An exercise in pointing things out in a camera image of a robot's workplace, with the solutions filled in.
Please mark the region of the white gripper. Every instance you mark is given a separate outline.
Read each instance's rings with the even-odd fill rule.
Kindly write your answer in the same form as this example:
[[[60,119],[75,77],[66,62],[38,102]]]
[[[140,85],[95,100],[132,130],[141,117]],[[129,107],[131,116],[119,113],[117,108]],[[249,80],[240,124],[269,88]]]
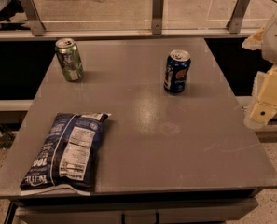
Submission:
[[[261,50],[264,60],[276,63],[268,72],[258,71],[254,79],[252,98],[246,107],[244,125],[259,129],[277,114],[277,10],[265,27],[259,28],[242,42],[248,50]]]

